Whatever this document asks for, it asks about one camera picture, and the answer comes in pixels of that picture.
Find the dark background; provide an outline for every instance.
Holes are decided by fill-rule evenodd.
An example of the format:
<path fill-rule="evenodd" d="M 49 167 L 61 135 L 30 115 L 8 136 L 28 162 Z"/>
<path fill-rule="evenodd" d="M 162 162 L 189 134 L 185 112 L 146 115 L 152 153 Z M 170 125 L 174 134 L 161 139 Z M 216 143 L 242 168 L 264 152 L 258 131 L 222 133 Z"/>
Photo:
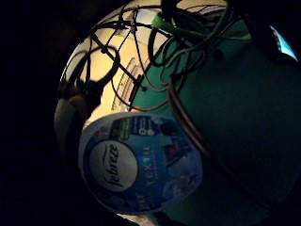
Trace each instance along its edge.
<path fill-rule="evenodd" d="M 69 55 L 96 22 L 125 2 L 28 0 L 1 7 L 0 224 L 126 225 L 62 173 L 53 130 L 56 87 Z M 274 23 L 300 50 L 300 3 L 237 3 L 241 11 Z M 282 223 L 299 225 L 296 202 L 286 206 Z"/>

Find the febreze air freshener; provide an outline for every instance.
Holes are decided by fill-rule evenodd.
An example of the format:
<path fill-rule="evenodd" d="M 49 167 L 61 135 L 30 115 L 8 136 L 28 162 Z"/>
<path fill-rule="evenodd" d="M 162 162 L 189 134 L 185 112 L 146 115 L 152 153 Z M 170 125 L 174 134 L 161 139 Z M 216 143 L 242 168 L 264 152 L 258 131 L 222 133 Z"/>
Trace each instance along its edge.
<path fill-rule="evenodd" d="M 180 125 L 150 113 L 117 113 L 90 124 L 79 168 L 101 204 L 128 215 L 179 202 L 202 179 L 199 152 Z"/>

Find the tangled wires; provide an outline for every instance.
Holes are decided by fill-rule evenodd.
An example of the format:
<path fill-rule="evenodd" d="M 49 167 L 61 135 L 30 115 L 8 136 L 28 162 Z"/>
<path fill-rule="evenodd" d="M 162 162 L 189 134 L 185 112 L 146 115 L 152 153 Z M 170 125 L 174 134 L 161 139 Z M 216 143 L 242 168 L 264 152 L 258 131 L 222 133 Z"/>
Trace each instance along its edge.
<path fill-rule="evenodd" d="M 252 201 L 269 209 L 270 204 L 247 187 L 221 161 L 218 152 L 210 147 L 193 123 L 179 96 L 184 78 L 204 64 L 206 56 L 225 38 L 225 32 L 240 20 L 239 15 L 229 4 L 226 7 L 207 5 L 183 9 L 176 6 L 167 8 L 165 2 L 162 1 L 162 6 L 129 7 L 125 5 L 119 12 L 113 13 L 96 24 L 89 31 L 86 39 L 89 43 L 88 48 L 78 51 L 71 58 L 63 73 L 60 86 L 64 86 L 62 89 L 64 91 L 61 95 L 69 95 L 72 89 L 74 92 L 85 93 L 94 100 L 91 101 L 90 108 L 92 110 L 100 103 L 104 87 L 110 84 L 115 97 L 129 110 L 152 111 L 169 103 L 176 119 L 201 153 L 215 162 Z M 143 20 L 139 18 L 146 11 L 153 17 L 150 24 L 143 23 Z M 122 37 L 118 45 L 116 45 L 116 37 Z M 124 66 L 124 62 L 122 63 L 121 52 L 128 48 L 129 45 L 124 47 L 128 40 L 134 43 L 131 48 L 135 48 L 136 51 L 138 76 L 135 76 L 133 70 L 128 66 Z M 91 74 L 93 64 L 91 56 L 95 53 L 106 55 L 113 61 L 108 72 L 96 81 Z M 77 63 L 74 63 L 75 66 L 71 69 L 71 63 L 79 56 L 82 57 L 77 59 Z M 184 61 L 185 66 L 180 69 L 179 65 Z M 149 73 L 150 67 L 161 68 L 161 73 Z M 171 67 L 173 67 L 172 73 L 168 79 L 165 79 L 165 69 Z M 131 94 L 127 95 L 127 99 L 119 93 L 119 89 L 114 84 L 114 77 L 119 71 L 127 76 L 129 79 L 127 81 L 132 82 L 132 86 L 123 84 L 124 89 L 131 87 Z M 166 99 L 157 105 L 136 107 L 133 105 L 133 99 L 139 89 L 164 92 Z"/>

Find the teal surface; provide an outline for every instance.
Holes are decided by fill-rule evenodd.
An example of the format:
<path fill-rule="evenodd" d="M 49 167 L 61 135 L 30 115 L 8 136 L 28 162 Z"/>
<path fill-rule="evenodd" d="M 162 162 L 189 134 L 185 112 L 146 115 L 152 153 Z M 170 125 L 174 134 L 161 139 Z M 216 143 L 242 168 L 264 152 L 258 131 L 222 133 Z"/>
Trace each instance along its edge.
<path fill-rule="evenodd" d="M 237 25 L 228 36 L 243 31 Z M 300 71 L 272 63 L 251 41 L 225 39 L 217 48 L 225 58 L 208 55 L 203 67 L 186 75 L 182 101 L 223 161 L 261 197 L 280 203 L 301 171 Z M 155 85 L 161 70 L 148 70 Z M 166 69 L 165 78 L 171 73 Z M 166 98 L 165 91 L 140 90 L 134 105 L 152 106 Z M 172 116 L 168 105 L 153 112 Z M 203 171 L 198 190 L 165 209 L 171 218 L 189 226 L 246 226 L 266 216 L 206 158 Z"/>

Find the febreze logo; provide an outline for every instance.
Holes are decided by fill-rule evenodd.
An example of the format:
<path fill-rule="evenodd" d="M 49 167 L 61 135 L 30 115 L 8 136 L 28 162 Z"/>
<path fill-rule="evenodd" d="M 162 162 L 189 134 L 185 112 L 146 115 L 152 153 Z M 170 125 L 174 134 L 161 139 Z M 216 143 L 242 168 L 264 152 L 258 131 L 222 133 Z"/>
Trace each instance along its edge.
<path fill-rule="evenodd" d="M 119 178 L 119 149 L 114 144 L 105 145 L 104 154 L 103 154 L 103 167 L 105 168 L 105 174 L 103 176 L 104 180 L 112 185 L 123 187 L 120 183 Z"/>
<path fill-rule="evenodd" d="M 92 150 L 90 170 L 104 188 L 120 192 L 128 189 L 137 175 L 137 161 L 129 147 L 115 140 L 105 140 Z"/>

